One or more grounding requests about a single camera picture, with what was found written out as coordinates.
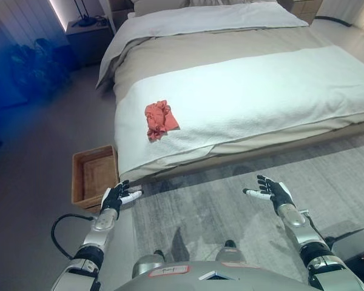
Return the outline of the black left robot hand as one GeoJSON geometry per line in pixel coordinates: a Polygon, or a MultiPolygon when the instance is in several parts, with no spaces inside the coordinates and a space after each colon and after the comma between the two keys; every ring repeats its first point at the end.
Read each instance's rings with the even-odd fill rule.
{"type": "Polygon", "coordinates": [[[128,204],[140,198],[143,190],[130,191],[129,180],[124,180],[113,188],[107,188],[101,200],[100,212],[106,209],[114,209],[117,212],[122,205],[128,204]]]}

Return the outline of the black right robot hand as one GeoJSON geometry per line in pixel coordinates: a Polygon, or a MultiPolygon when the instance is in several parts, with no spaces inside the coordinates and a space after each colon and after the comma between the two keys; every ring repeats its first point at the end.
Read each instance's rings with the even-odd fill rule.
{"type": "Polygon", "coordinates": [[[295,206],[289,190],[282,182],[276,182],[264,175],[257,175],[257,183],[260,190],[243,189],[242,192],[245,195],[270,201],[275,212],[285,204],[295,206]]]}

